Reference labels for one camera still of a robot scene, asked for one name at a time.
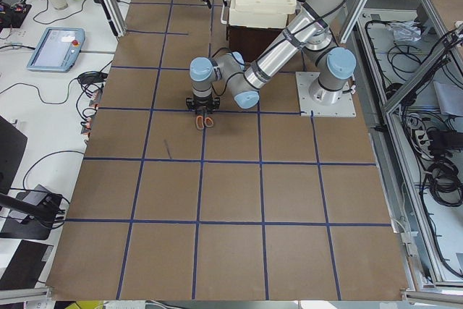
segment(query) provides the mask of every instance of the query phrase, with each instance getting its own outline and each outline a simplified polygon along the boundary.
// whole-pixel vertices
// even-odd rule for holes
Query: table surface
[[[0,46],[8,43],[21,43],[36,46],[43,31],[48,26],[81,27],[85,30],[86,40],[82,52],[73,68],[66,73],[31,72],[26,69],[32,51],[27,49],[0,51],[0,91],[9,86],[23,82],[39,88],[46,102],[60,102],[66,98],[69,81],[79,74],[91,70],[100,70],[110,63],[117,47],[107,23],[101,5],[88,0],[84,10],[68,19],[52,25],[42,25],[33,21],[33,16],[45,9],[44,0],[28,0],[33,5],[30,14],[19,29],[14,29],[7,39],[0,40]],[[82,0],[67,0],[69,7],[57,11],[52,7],[41,14],[38,19],[49,22],[76,12],[82,6]],[[125,17],[128,5],[120,3],[120,9]],[[80,134],[81,126],[76,100],[81,94],[79,84],[74,81],[70,85],[69,99],[62,105],[46,105],[38,97],[37,90],[24,85],[18,85],[0,95],[0,115],[6,120],[18,120],[18,129],[27,136],[27,147],[22,159],[13,187],[22,186],[22,178],[26,171],[41,157],[55,151],[74,150],[85,152],[86,144]],[[81,98],[79,109],[83,110],[89,99]],[[62,194],[70,199],[74,190],[77,174],[82,163],[82,155],[78,153],[60,153],[37,165],[27,177],[26,186],[43,185],[51,192]],[[0,211],[0,216],[6,216],[7,209]],[[47,240],[39,241],[57,245],[61,229],[51,231]],[[7,267],[20,240],[0,239],[0,268]],[[51,254],[40,279],[45,280],[51,268],[56,248]]]
[[[63,10],[55,10],[51,4],[46,12],[37,16],[36,20],[49,23],[59,18],[66,17],[72,13],[82,9],[84,0],[67,0],[68,7]],[[12,34],[7,38],[0,40],[0,45],[6,43],[21,43],[28,46],[36,46],[39,42],[43,31],[46,27],[76,27],[85,30],[85,42],[82,47],[82,52],[104,52],[114,53],[117,47],[117,39],[114,37],[108,21],[103,12],[103,7],[96,4],[93,0],[87,0],[83,5],[83,11],[72,15],[65,20],[56,21],[50,25],[43,25],[34,21],[34,16],[46,9],[45,0],[27,0],[32,8],[27,15],[21,28],[14,29]],[[128,5],[119,3],[122,16],[127,15]],[[1,32],[1,37],[5,36],[5,32]]]

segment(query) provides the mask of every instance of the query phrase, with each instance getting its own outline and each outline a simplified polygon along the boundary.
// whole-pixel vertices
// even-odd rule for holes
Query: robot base
[[[351,93],[343,94],[337,103],[330,106],[320,105],[309,96],[310,84],[318,75],[318,72],[296,72],[301,116],[310,116],[313,113],[314,117],[355,117],[356,113]],[[344,89],[349,89],[347,82]]]

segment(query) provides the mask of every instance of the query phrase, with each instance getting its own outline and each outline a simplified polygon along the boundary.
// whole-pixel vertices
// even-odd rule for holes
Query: orange scissors
[[[214,127],[214,120],[212,117],[207,116],[205,113],[197,115],[195,120],[195,126],[197,130],[204,130],[204,128]]]

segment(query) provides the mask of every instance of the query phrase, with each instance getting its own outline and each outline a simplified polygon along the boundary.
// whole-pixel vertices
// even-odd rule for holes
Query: black cable
[[[225,94],[225,92],[226,92],[226,87],[228,86],[230,79],[231,79],[233,76],[236,76],[236,75],[238,75],[238,74],[241,74],[241,75],[245,76],[244,72],[235,72],[234,74],[231,74],[231,75],[229,76],[229,78],[226,79],[226,81],[225,81],[225,87],[224,87],[224,90],[222,91],[222,93],[217,93],[217,92],[216,92],[216,89],[215,89],[214,86],[212,85],[212,90],[214,91],[214,93],[216,94],[216,96],[222,97],[222,96]]]
[[[12,44],[9,44],[9,45],[3,45],[3,46],[0,46],[0,50],[2,50],[3,48],[7,48],[7,47],[12,47],[12,48],[28,48],[30,50],[35,50],[35,47],[32,47],[32,46],[26,46],[26,45],[16,45],[14,43]]]
[[[233,51],[232,51],[230,48],[228,48],[228,47],[221,47],[221,48],[219,48],[219,49],[211,56],[211,58],[214,58],[215,56],[217,56],[217,54],[218,54],[220,51],[227,51],[236,63],[238,63],[240,66],[241,66],[241,65],[245,65],[244,62],[240,62],[240,61],[233,55]]]
[[[57,19],[55,19],[55,20],[53,20],[53,21],[50,21],[50,22],[41,22],[41,21],[37,20],[36,18],[37,18],[37,16],[39,16],[40,14],[43,14],[44,12],[47,12],[47,11],[48,11],[49,1],[48,1],[48,0],[45,0],[45,1],[46,1],[46,8],[45,8],[44,10],[40,11],[39,13],[37,13],[37,14],[32,18],[34,22],[40,23],[41,25],[50,25],[50,24],[52,24],[52,23],[55,23],[55,22],[58,22],[58,21],[61,21],[61,20],[65,20],[65,19],[67,19],[67,18],[70,18],[71,16],[74,16],[75,14],[79,14],[79,13],[81,13],[82,11],[84,11],[84,5],[85,5],[85,3],[87,2],[87,0],[83,0],[82,5],[81,5],[81,7],[80,7],[80,10],[78,10],[78,11],[76,11],[76,12],[73,12],[73,13],[67,15],[66,17],[57,18]]]
[[[112,62],[113,62],[113,60],[109,61],[109,63],[108,63],[107,65],[105,65],[104,67],[102,67],[102,68],[100,69],[99,72],[102,72],[102,71],[103,71],[107,66],[109,66]]]
[[[93,111],[93,114],[87,115],[85,112],[88,111],[88,110]],[[95,108],[88,107],[88,108],[85,108],[85,109],[82,110],[82,115],[83,115],[85,118],[88,118],[88,117],[94,116],[94,115],[96,114],[96,112],[97,112],[97,110],[96,110]]]
[[[296,30],[294,33],[291,33],[289,30],[289,35],[290,36],[295,36],[299,33],[301,33],[302,31],[306,30],[307,28],[309,28],[311,25],[314,25],[315,23],[317,23],[318,21],[322,20],[323,18],[329,16],[330,14],[333,14],[334,12],[338,11],[339,9],[341,9],[343,7],[343,5],[346,3],[347,0],[343,0],[340,5],[338,5],[337,7],[335,7],[334,9],[332,9],[331,11],[328,11],[326,12],[325,14],[321,15],[321,16],[318,16],[316,17],[312,22],[310,22],[308,25],[305,25],[304,27],[300,28],[299,30]],[[282,44],[284,41],[286,41],[286,39],[282,39],[280,40],[279,42],[275,43],[274,45],[272,45],[272,47],[270,47],[269,49],[267,49],[264,53],[262,53],[256,60],[255,60],[255,63],[258,65],[259,64],[259,61],[261,59],[263,59],[265,56],[267,56],[267,54],[269,54],[270,52],[272,52],[272,50],[274,50],[278,45]]]
[[[27,190],[29,192],[40,192],[40,193],[46,193],[47,195],[52,195],[54,197],[57,197],[57,198],[61,198],[62,200],[64,200],[66,203],[70,204],[71,202],[66,198],[64,197],[63,195],[59,195],[58,193],[53,193],[53,192],[49,192],[49,191],[43,191],[43,190],[31,190],[30,188],[28,189],[24,189],[24,188],[17,188],[17,187],[10,187],[10,190],[13,190],[13,191],[23,191],[23,190]]]
[[[30,85],[28,83],[23,83],[23,82],[17,82],[15,84],[9,86],[8,88],[4,89],[3,91],[0,91],[0,95],[7,92],[8,90],[11,90],[15,86],[24,85],[24,86],[35,88],[37,90],[38,97],[39,97],[39,99],[41,100],[42,103],[48,104],[48,105],[62,105],[62,104],[66,103],[69,100],[69,92],[70,92],[70,88],[71,88],[71,83],[72,83],[72,81],[75,81],[75,80],[77,80],[77,78],[74,78],[74,79],[70,80],[69,83],[67,84],[66,98],[63,101],[59,101],[59,102],[56,102],[56,103],[49,102],[49,101],[44,101],[43,98],[42,98],[42,95],[41,95],[41,90],[37,86]]]
[[[48,155],[45,155],[44,157],[40,158],[38,161],[36,161],[27,171],[26,171],[26,174],[24,175],[24,177],[22,178],[22,189],[23,190],[28,190],[26,188],[26,179],[27,179],[27,176],[29,175],[29,173],[32,171],[32,169],[35,168],[35,166],[37,166],[37,164],[39,164],[40,162],[42,162],[44,159],[50,157],[50,156],[54,156],[54,155],[57,155],[59,153],[79,153],[81,155],[84,155],[83,152],[80,152],[80,151],[76,151],[76,150],[63,150],[63,151],[56,151],[56,152],[52,152],[52,153],[49,153]]]
[[[438,236],[437,236],[437,229],[436,229],[436,225],[434,224],[434,221],[431,219],[431,215],[429,213],[429,210],[428,210],[428,207],[426,206],[426,202],[425,202],[425,197],[424,197],[424,187],[422,186],[420,188],[420,200],[421,200],[421,205],[423,207],[423,210],[425,212],[425,215],[426,215],[426,220],[428,221],[428,226],[431,230],[431,234],[432,234],[432,237],[433,237],[433,241],[434,241],[434,245],[436,247],[436,251],[437,251],[437,254],[438,254],[438,257],[439,257],[439,260],[441,261],[441,263],[443,264],[443,266],[448,270],[450,271],[450,273],[452,273],[453,275],[459,277],[459,278],[462,278],[463,279],[463,274],[462,273],[459,273],[458,271],[456,271],[455,269],[453,269],[447,262],[447,260],[445,259],[445,257],[443,256],[443,253],[442,253],[442,250],[441,250],[441,246],[439,244],[439,241],[438,241]]]
[[[77,98],[77,100],[75,101],[75,108],[77,110],[77,113],[79,114],[80,118],[83,119],[84,121],[87,121],[87,119],[80,113],[80,110],[79,110],[79,101],[80,99],[82,98],[82,96],[85,94],[85,90],[82,91],[82,93],[80,94],[80,96]]]
[[[407,48],[407,51],[404,52],[402,51],[402,47],[406,47]],[[398,56],[405,56],[407,57],[408,59],[414,61],[415,63],[418,63],[418,66],[420,66],[422,64],[421,62],[421,59],[418,58],[418,56],[416,54],[413,54],[410,52],[410,48],[415,48],[417,50],[420,50],[418,47],[416,46],[413,46],[413,45],[407,45],[407,44],[402,44],[402,45],[394,45],[392,46],[388,53],[387,53],[387,59],[388,59],[388,62],[389,64],[391,65],[392,67],[392,70],[394,71],[394,73],[397,75],[397,77],[399,79],[401,79],[402,81],[407,81],[407,79],[405,79],[404,77],[402,77],[398,72],[404,72],[406,74],[412,74],[414,72],[416,72],[416,69],[415,70],[405,70],[405,69],[402,69],[402,68],[399,68],[397,67],[395,64],[394,64],[394,60],[396,57]]]

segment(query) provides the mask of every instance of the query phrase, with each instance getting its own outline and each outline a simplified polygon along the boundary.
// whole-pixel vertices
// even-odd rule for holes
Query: floor
[[[199,132],[196,56],[220,7],[131,0],[47,285],[57,300],[399,300],[407,287],[368,130],[301,117],[300,56]]]

